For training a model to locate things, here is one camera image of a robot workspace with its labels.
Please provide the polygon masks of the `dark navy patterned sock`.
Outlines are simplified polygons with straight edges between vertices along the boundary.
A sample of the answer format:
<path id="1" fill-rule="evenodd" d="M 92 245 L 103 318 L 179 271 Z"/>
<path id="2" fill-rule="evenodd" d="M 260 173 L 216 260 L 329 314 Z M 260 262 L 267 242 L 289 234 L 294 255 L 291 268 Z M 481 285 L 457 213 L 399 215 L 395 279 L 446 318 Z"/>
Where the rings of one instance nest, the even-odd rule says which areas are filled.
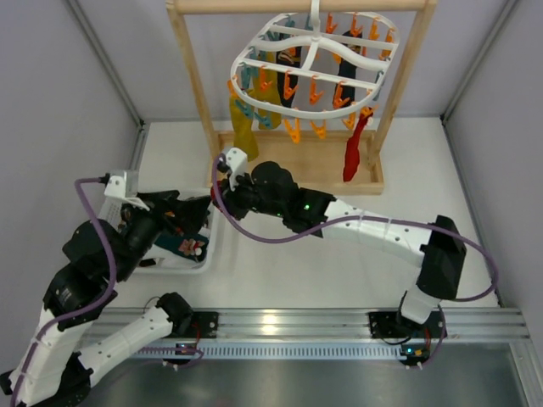
<path id="1" fill-rule="evenodd" d="M 276 63 L 289 68 L 301 66 L 301 47 L 291 47 L 276 55 Z M 298 88 L 298 76 L 288 72 L 277 73 L 277 91 L 283 107 L 291 108 Z"/>

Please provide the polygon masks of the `red santa sock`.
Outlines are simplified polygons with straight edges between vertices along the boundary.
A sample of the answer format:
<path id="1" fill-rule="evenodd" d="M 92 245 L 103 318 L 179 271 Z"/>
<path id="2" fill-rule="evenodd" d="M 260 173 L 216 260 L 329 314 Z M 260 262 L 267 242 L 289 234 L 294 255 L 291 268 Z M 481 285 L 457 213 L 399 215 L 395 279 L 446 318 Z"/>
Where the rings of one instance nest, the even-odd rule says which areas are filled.
<path id="1" fill-rule="evenodd" d="M 361 162 L 360 140 L 368 121 L 374 116 L 376 106 L 364 107 L 359 113 L 351 137 L 347 140 L 344 152 L 343 182 L 350 182 L 355 177 Z"/>

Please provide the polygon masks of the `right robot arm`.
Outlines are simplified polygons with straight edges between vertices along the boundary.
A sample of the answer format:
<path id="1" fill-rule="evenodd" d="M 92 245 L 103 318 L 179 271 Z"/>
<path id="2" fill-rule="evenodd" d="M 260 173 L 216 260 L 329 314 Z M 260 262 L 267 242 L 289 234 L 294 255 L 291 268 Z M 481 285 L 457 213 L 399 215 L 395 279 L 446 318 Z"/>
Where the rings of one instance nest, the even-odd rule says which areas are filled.
<path id="1" fill-rule="evenodd" d="M 213 181 L 212 198 L 234 221 L 248 213 L 269 215 L 280 219 L 295 237 L 361 243 L 419 269 L 394 319 L 374 329 L 380 337 L 411 338 L 423 330 L 442 301 L 456 299 L 467 249 L 457 238 L 452 219 L 440 215 L 422 227 L 396 225 L 330 193 L 299 187 L 287 170 L 272 161 L 247 173 L 244 163 L 220 156 L 216 172 L 225 179 Z"/>

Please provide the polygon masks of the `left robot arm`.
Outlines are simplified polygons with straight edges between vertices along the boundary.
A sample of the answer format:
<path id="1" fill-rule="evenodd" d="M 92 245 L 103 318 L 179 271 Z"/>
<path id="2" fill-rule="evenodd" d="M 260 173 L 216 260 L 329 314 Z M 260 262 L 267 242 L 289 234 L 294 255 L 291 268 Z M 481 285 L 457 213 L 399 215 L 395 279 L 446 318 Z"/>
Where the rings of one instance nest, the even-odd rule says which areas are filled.
<path id="1" fill-rule="evenodd" d="M 93 216 L 64 245 L 68 263 L 43 297 L 36 333 L 19 365 L 1 375 L 13 406 L 76 406 L 122 361 L 162 337 L 183 334 L 193 309 L 175 292 L 117 333 L 87 348 L 81 337 L 116 297 L 163 235 L 196 233 L 209 216 L 210 197 L 181 199 L 177 191 L 144 193 L 141 203 L 122 203 L 120 224 Z"/>

